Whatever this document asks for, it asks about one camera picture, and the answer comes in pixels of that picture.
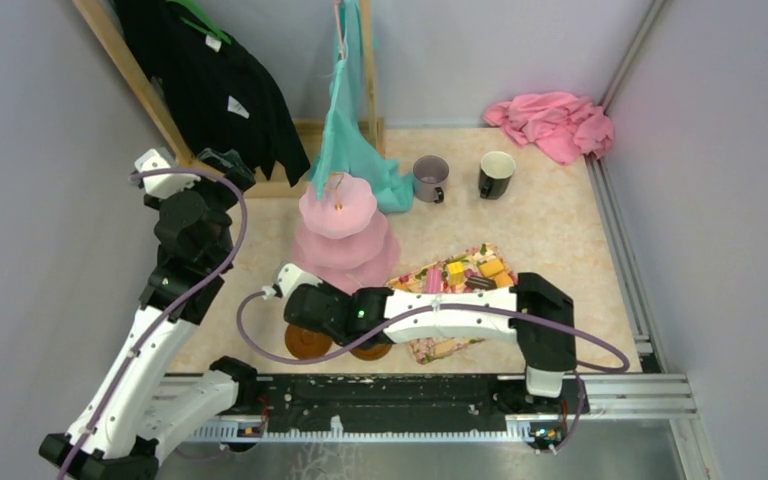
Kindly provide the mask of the brown wooden coaster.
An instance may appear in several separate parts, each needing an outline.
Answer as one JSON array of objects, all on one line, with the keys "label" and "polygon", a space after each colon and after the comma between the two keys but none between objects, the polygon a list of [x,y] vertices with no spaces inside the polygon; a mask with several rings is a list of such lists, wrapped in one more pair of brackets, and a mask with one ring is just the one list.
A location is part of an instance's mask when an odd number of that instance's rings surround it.
[{"label": "brown wooden coaster", "polygon": [[327,354],[333,345],[333,340],[327,335],[288,325],[284,334],[284,343],[293,357],[308,360]]},{"label": "brown wooden coaster", "polygon": [[384,358],[392,349],[392,344],[376,344],[370,347],[356,347],[349,351],[355,358],[362,361],[377,361]]}]

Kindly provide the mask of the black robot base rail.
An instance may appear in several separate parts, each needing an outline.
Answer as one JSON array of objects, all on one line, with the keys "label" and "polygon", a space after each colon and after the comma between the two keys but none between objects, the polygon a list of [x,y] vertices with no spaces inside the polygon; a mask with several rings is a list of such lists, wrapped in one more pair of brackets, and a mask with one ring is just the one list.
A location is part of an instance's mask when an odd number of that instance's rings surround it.
[{"label": "black robot base rail", "polygon": [[265,420],[269,433],[501,433],[515,418],[536,416],[569,427],[590,410],[582,382],[562,381],[557,398],[526,389],[521,375],[274,374],[246,383],[229,413]]}]

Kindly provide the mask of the pink wafer biscuit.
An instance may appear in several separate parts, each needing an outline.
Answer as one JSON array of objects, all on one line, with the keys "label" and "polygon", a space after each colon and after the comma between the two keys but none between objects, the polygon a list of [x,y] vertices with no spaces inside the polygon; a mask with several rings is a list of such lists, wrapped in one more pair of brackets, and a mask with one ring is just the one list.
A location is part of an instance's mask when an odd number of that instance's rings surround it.
[{"label": "pink wafer biscuit", "polygon": [[438,294],[443,290],[442,270],[438,267],[429,268],[424,280],[424,292]]}]

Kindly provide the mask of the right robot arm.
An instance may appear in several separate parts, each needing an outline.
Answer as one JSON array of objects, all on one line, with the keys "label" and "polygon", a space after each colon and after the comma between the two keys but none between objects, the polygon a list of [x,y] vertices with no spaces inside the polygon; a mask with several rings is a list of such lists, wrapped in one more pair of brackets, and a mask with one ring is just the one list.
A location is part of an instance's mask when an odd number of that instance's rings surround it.
[{"label": "right robot arm", "polygon": [[562,398],[563,377],[577,364],[574,302],[536,273],[509,287],[467,293],[415,293],[364,287],[346,293],[287,264],[275,283],[284,319],[349,348],[409,343],[432,337],[499,340],[525,360],[523,398],[536,412]]}]

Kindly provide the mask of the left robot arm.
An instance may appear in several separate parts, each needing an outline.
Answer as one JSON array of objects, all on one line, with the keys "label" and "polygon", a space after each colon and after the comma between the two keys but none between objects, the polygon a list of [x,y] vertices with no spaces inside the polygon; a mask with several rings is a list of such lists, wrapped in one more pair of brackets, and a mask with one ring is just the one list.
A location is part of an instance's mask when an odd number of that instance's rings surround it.
[{"label": "left robot arm", "polygon": [[184,167],[165,149],[134,163],[131,181],[157,213],[157,263],[138,299],[128,335],[83,412],[42,441],[40,456],[61,479],[152,479],[164,461],[211,417],[252,411],[254,370],[223,357],[184,394],[151,401],[178,351],[201,325],[239,252],[229,210],[242,205],[254,173],[234,152],[205,150]]}]

